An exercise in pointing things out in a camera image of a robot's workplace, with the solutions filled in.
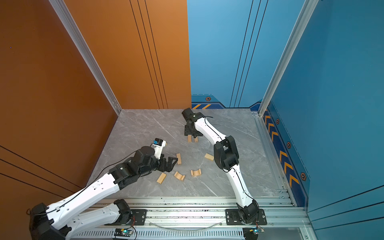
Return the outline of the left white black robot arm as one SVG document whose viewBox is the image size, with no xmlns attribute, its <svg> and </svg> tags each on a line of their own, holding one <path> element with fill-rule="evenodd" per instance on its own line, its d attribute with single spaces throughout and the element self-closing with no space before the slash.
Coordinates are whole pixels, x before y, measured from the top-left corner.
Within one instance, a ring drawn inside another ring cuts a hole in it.
<svg viewBox="0 0 384 240">
<path fill-rule="evenodd" d="M 86 210 L 98 201 L 124 189 L 153 171 L 161 169 L 166 143 L 141 147 L 133 157 L 125 158 L 88 187 L 46 206 L 41 203 L 30 211 L 29 230 L 33 240 L 69 240 L 74 235 L 102 225 L 134 223 L 125 200 L 116 200 L 99 210 Z"/>
</svg>

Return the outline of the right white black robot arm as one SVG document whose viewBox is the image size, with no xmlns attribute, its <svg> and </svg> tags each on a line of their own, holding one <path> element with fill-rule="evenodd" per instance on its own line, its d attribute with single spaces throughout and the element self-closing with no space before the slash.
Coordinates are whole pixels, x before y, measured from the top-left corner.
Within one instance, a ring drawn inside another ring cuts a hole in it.
<svg viewBox="0 0 384 240">
<path fill-rule="evenodd" d="M 250 225 L 257 221 L 260 213 L 258 202 L 252 197 L 240 169 L 239 152 L 236 141 L 232 136 L 226 136 L 217 130 L 209 121 L 208 117 L 192 109 L 182 111 L 186 121 L 185 135 L 205 137 L 214 149 L 214 162 L 223 170 L 234 190 L 237 207 L 241 221 Z"/>
</svg>

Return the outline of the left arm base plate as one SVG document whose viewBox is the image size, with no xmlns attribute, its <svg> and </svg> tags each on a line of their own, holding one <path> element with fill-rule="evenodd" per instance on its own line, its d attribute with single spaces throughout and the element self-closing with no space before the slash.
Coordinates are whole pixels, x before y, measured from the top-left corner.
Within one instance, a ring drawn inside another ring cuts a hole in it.
<svg viewBox="0 0 384 240">
<path fill-rule="evenodd" d="M 143 226 L 145 224 L 146 217 L 147 210 L 145 209 L 125 211 L 120 214 L 114 223 L 106 224 L 106 226 Z"/>
</svg>

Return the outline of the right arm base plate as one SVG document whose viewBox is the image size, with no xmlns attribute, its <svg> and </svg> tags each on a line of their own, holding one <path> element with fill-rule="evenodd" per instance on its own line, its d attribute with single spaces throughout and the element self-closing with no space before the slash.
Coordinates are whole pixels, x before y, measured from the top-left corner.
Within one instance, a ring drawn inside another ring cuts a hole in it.
<svg viewBox="0 0 384 240">
<path fill-rule="evenodd" d="M 266 226 L 267 223 L 267 217 L 265 214 L 265 211 L 263 209 L 259 209 L 259 212 L 256 214 L 256 218 L 252 223 L 246 224 L 241 220 L 239 210 L 237 209 L 226 209 L 226 224 L 228 226 L 235 226 L 235 225 L 259 225 L 259 226 Z"/>
</svg>

